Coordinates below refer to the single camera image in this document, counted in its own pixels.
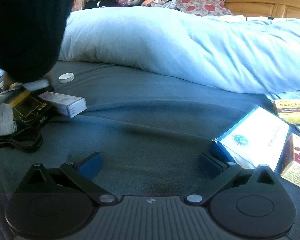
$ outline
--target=black strap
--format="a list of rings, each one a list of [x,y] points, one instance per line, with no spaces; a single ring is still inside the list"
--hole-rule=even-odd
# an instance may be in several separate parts
[[[41,131],[41,128],[27,127],[13,134],[0,136],[0,147],[10,146],[23,152],[35,152],[43,142]]]

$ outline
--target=wooden headboard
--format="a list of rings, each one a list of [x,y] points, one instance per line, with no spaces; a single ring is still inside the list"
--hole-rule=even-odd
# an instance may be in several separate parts
[[[225,0],[233,14],[300,19],[300,0]]]

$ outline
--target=floral pillow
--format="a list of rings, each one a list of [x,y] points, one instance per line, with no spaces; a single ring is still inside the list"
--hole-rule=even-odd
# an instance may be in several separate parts
[[[232,12],[225,7],[223,0],[178,0],[176,6],[181,12],[198,16],[233,15]]]

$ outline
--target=white bottle cap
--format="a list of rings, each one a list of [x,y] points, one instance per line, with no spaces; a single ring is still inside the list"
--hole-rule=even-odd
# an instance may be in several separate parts
[[[74,79],[73,73],[66,73],[59,77],[60,83],[68,83]]]

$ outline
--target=metal screw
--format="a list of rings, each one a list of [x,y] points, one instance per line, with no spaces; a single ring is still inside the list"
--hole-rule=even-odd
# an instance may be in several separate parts
[[[115,200],[115,197],[110,194],[100,196],[99,200],[104,203],[111,203]]]
[[[192,194],[187,197],[187,200],[191,203],[199,203],[202,201],[202,197],[197,194]]]

